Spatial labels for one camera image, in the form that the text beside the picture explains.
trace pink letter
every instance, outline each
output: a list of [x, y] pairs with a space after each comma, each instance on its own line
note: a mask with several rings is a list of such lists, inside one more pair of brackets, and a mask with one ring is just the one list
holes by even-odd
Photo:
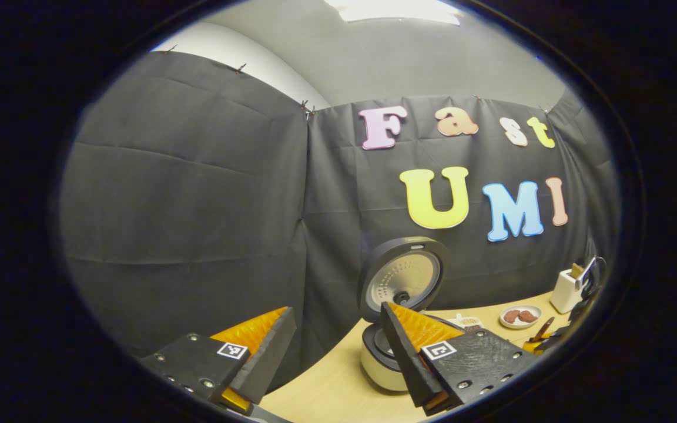
[[374, 150], [376, 148], [390, 148], [396, 143], [396, 140], [388, 136], [386, 132], [390, 129], [395, 136], [401, 132], [401, 122], [398, 117], [406, 118], [406, 109], [402, 106], [369, 108], [361, 110], [360, 116], [365, 118], [367, 128], [367, 141], [362, 143], [365, 150]]
[[549, 177], [545, 184], [550, 187], [550, 193], [553, 194], [553, 225], [559, 227], [569, 221], [569, 215], [566, 214], [564, 207], [564, 193], [561, 185], [564, 184], [559, 177]]

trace foam letter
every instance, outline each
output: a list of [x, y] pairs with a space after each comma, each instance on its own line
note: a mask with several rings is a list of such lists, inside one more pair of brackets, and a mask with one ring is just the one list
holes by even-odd
[[441, 108], [438, 112], [435, 112], [435, 118], [440, 120], [438, 131], [444, 136], [457, 136], [459, 134], [470, 136], [476, 134], [479, 130], [477, 123], [472, 122], [470, 114], [462, 108]]
[[542, 145], [544, 145], [547, 148], [553, 148], [555, 147], [555, 141], [553, 139], [550, 139], [548, 137], [548, 134], [545, 133], [545, 131], [548, 130], [548, 127], [545, 126], [544, 123], [540, 122], [539, 119], [536, 117], [532, 117], [527, 121], [527, 125], [532, 126], [532, 129], [534, 129], [534, 133], [537, 135], [537, 139], [542, 142]]
[[514, 236], [519, 236], [522, 224], [524, 224], [524, 236], [539, 235], [545, 230], [539, 221], [537, 184], [534, 182], [526, 180], [519, 185], [516, 203], [502, 184], [485, 185], [482, 187], [482, 192], [490, 198], [492, 210], [492, 230], [487, 234], [487, 239], [495, 242], [508, 238], [508, 231], [503, 226], [503, 220], [508, 223]]
[[524, 136], [524, 132], [519, 131], [521, 126], [519, 126], [516, 120], [501, 117], [500, 126], [505, 129], [505, 137], [508, 138], [508, 141], [513, 142], [514, 145], [519, 147], [527, 145], [527, 137]]
[[361, 110], [360, 116], [365, 118], [365, 128], [367, 131], [367, 141], [362, 143], [365, 150], [374, 150], [376, 148], [390, 148], [396, 143], [396, 140], [389, 137], [386, 130], [390, 129], [395, 136], [401, 132], [401, 122], [398, 117], [406, 118], [406, 109], [402, 106], [369, 108]]
[[430, 191], [430, 180], [435, 177], [433, 171], [416, 169], [402, 172], [398, 178], [406, 184], [406, 201], [411, 219], [428, 229], [455, 227], [463, 222], [470, 212], [470, 198], [467, 195], [467, 182], [464, 180], [469, 173], [463, 167], [443, 169], [441, 174], [451, 182], [454, 204], [448, 211], [437, 211], [433, 207], [433, 194]]
[[569, 215], [566, 214], [564, 193], [561, 191], [564, 182], [559, 177], [549, 177], [545, 184], [550, 187], [550, 193], [553, 194], [553, 225], [557, 227], [565, 225], [569, 221]]

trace black fabric curtain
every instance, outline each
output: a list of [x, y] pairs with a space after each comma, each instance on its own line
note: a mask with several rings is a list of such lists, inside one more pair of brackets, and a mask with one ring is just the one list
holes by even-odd
[[[360, 110], [402, 105], [390, 149], [363, 150]], [[460, 107], [472, 136], [443, 136], [435, 111]], [[499, 118], [528, 145], [511, 144]], [[555, 148], [527, 126], [548, 125]], [[214, 334], [280, 306], [299, 330], [272, 388], [306, 370], [359, 320], [359, 269], [388, 239], [429, 236], [451, 263], [431, 308], [504, 303], [550, 291], [557, 273], [596, 251], [612, 257], [615, 169], [601, 129], [570, 92], [549, 113], [488, 99], [373, 100], [318, 110], [226, 65], [149, 53], [86, 112], [68, 156], [60, 222], [68, 267], [108, 334], [145, 356], [181, 334]], [[433, 204], [451, 207], [440, 172], [462, 166], [470, 212], [456, 227], [410, 219], [401, 172], [430, 169]], [[551, 224], [548, 177], [559, 177], [569, 221]], [[538, 185], [537, 236], [492, 243], [482, 193]]]

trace white plate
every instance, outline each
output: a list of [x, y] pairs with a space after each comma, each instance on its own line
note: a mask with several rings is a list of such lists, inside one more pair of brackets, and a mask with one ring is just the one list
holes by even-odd
[[516, 318], [516, 321], [513, 323], [508, 323], [505, 321], [505, 319], [503, 319], [503, 316], [505, 316], [505, 313], [508, 313], [511, 310], [527, 310], [529, 313], [532, 313], [532, 315], [537, 316], [537, 320], [539, 320], [540, 316], [542, 316], [542, 310], [540, 310], [539, 307], [535, 307], [534, 305], [515, 305], [513, 307], [508, 307], [500, 313], [500, 324], [505, 327], [510, 327], [511, 329], [524, 329], [525, 327], [529, 327], [537, 323], [537, 320], [533, 321], [532, 323], [527, 323], [526, 321], [521, 321], [519, 318]]

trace white container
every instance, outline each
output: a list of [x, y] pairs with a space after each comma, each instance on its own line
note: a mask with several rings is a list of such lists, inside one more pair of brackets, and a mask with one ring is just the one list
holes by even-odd
[[555, 282], [553, 295], [550, 297], [550, 303], [555, 309], [565, 315], [573, 310], [577, 303], [581, 302], [581, 290], [583, 286], [576, 283], [576, 279], [571, 277], [571, 270], [564, 270], [558, 273], [558, 280]]

